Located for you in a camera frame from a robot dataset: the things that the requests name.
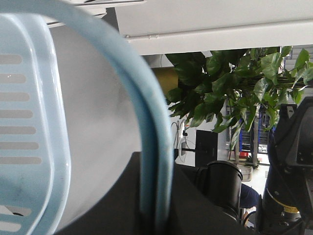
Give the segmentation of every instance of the basket handle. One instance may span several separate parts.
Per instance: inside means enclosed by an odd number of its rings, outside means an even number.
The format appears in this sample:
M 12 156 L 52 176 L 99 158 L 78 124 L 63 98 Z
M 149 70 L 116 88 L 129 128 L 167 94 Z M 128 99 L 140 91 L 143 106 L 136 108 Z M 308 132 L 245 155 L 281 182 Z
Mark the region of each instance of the basket handle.
M 164 96 L 150 68 L 111 26 L 67 3 L 0 0 L 0 12 L 35 13 L 64 22 L 89 40 L 115 68 L 134 104 L 140 128 L 140 212 L 145 227 L 161 234 L 169 216 L 174 160 Z

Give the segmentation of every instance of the black monitor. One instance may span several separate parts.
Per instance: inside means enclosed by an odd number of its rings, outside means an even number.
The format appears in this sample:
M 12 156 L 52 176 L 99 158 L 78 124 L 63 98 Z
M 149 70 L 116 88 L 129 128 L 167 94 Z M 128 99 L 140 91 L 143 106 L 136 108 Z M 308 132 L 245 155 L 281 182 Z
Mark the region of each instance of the black monitor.
M 218 134 L 197 130 L 195 148 L 195 166 L 204 166 L 217 160 Z

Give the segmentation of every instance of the yellow pot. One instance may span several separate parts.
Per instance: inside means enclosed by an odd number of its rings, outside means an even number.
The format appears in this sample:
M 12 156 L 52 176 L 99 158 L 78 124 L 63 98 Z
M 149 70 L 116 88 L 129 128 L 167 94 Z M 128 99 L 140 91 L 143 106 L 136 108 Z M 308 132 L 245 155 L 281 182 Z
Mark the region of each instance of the yellow pot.
M 164 94 L 178 87 L 178 75 L 174 67 L 153 68 L 152 71 L 158 79 Z

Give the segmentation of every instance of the green plant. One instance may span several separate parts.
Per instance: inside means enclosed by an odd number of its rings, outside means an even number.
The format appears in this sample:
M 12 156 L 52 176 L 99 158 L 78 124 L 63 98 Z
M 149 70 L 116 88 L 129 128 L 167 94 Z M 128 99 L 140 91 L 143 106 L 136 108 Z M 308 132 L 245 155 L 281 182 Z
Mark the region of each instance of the green plant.
M 188 115 L 190 127 L 210 122 L 215 116 L 214 132 L 230 127 L 233 149 L 240 130 L 251 129 L 260 107 L 269 117 L 269 127 L 279 119 L 279 108 L 291 96 L 299 103 L 303 89 L 313 79 L 313 63 L 309 53 L 302 49 L 294 69 L 282 67 L 282 61 L 291 47 L 264 47 L 211 51 L 211 57 L 201 52 L 167 54 L 179 76 L 179 85 L 166 94 L 172 117 Z M 229 115 L 222 115 L 225 102 Z

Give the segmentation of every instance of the person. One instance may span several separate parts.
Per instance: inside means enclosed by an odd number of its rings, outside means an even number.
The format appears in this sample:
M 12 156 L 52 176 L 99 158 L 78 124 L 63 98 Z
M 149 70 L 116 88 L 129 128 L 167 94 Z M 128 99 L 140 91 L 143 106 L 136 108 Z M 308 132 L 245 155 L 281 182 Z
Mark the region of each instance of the person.
M 256 207 L 258 205 L 258 201 L 259 193 L 253 188 L 245 184 L 241 184 L 239 207 L 246 209 Z

